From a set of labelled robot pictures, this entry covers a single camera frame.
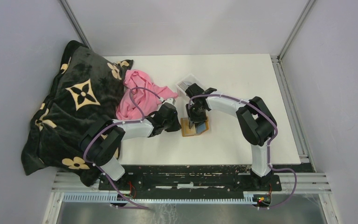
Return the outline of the yellow leather card holder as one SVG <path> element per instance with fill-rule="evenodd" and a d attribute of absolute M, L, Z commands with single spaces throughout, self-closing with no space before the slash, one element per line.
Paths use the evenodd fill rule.
<path fill-rule="evenodd" d="M 209 119 L 202 124 L 195 124 L 192 127 L 189 126 L 188 118 L 181 118 L 181 133 L 183 137 L 199 136 L 209 130 Z"/>

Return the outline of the gold vip card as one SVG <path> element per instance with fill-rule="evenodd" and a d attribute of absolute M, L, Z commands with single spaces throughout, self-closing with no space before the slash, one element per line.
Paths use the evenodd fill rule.
<path fill-rule="evenodd" d="M 183 125 L 184 135 L 185 136 L 192 136 L 196 134 L 195 125 L 189 125 L 188 122 L 185 122 Z"/>

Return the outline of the stack of credit cards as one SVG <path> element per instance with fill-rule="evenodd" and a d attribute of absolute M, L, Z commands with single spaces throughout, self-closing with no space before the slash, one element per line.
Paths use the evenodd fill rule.
<path fill-rule="evenodd" d="M 180 84 L 179 84 L 179 87 L 183 90 L 186 90 L 189 86 L 191 86 L 193 84 L 193 82 L 190 82 L 190 81 L 182 81 Z"/>

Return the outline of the white plastic tray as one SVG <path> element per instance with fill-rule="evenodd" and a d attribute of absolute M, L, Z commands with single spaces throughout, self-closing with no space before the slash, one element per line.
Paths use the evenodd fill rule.
<path fill-rule="evenodd" d="M 189 99 L 185 90 L 192 84 L 197 84 L 200 88 L 205 89 L 205 86 L 201 83 L 201 81 L 195 75 L 189 73 L 175 84 L 178 96 Z"/>

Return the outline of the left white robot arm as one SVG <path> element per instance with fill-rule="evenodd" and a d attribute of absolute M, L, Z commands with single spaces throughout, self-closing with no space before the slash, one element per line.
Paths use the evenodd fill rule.
<path fill-rule="evenodd" d="M 99 167 L 110 178 L 111 185 L 121 190 L 127 186 L 128 177 L 114 154 L 122 141 L 150 138 L 163 131 L 176 132 L 180 129 L 174 99 L 170 98 L 143 120 L 117 120 L 101 116 L 80 138 L 79 148 L 83 151 L 84 160 Z"/>

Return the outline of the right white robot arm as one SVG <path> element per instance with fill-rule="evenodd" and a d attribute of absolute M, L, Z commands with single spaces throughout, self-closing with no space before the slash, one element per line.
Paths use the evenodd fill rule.
<path fill-rule="evenodd" d="M 269 145 L 277 134 L 277 122 L 260 97 L 238 99 L 214 88 L 202 89 L 196 83 L 185 90 L 190 98 L 186 104 L 189 127 L 198 131 L 207 124 L 207 111 L 217 110 L 238 119 L 242 135 L 251 145 L 250 183 L 255 190 L 269 185 L 274 172 L 270 164 Z"/>

